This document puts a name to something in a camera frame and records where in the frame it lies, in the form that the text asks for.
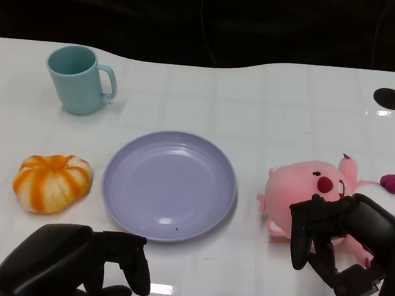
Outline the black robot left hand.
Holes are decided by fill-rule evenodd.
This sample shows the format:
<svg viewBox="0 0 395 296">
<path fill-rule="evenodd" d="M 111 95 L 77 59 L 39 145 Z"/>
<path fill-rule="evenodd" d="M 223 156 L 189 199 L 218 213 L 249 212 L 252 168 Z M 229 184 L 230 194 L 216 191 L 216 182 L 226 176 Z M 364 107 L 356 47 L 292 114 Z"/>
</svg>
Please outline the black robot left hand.
<svg viewBox="0 0 395 296">
<path fill-rule="evenodd" d="M 21 242 L 0 265 L 8 296 L 148 296 L 147 239 L 48 224 Z"/>
</svg>

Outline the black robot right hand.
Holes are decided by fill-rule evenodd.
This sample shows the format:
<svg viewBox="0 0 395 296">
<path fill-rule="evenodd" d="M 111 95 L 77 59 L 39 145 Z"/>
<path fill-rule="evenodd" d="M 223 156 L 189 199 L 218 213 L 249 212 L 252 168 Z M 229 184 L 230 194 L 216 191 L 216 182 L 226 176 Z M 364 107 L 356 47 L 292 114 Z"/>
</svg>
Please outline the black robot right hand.
<svg viewBox="0 0 395 296">
<path fill-rule="evenodd" d="M 295 270 L 306 264 L 336 296 L 395 296 L 395 217 L 360 193 L 329 202 L 319 195 L 290 206 L 290 257 Z M 369 268 L 337 271 L 335 238 L 352 236 L 373 255 Z"/>
</svg>

